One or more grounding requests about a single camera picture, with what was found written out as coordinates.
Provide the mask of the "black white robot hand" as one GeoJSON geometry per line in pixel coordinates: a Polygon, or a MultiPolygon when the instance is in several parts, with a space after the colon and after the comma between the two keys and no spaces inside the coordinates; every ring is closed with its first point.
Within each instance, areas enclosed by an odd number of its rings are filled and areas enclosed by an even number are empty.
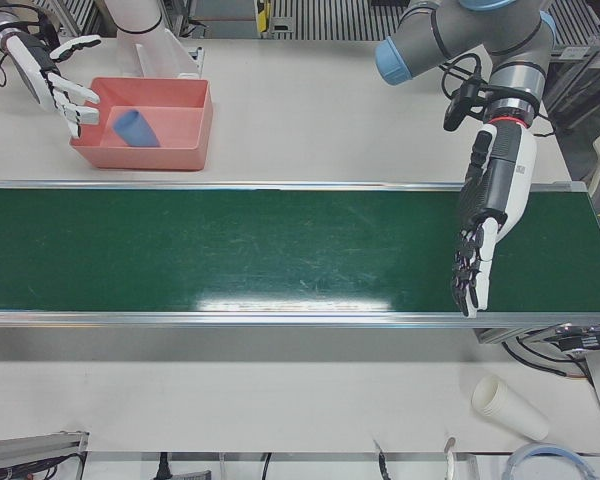
{"type": "Polygon", "coordinates": [[[536,139],[520,121],[500,117],[478,131],[459,195],[451,280],[453,299],[468,318],[488,308],[495,248],[524,214],[536,155],[536,139]]]}

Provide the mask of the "grey white robot hand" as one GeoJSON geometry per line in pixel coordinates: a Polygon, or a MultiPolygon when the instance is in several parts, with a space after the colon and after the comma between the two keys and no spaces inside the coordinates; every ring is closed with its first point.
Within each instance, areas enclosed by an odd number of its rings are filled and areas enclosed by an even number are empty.
{"type": "Polygon", "coordinates": [[[61,116],[73,138],[80,137],[83,125],[99,123],[99,95],[66,79],[38,38],[18,31],[6,39],[4,47],[40,107],[61,116]]]}

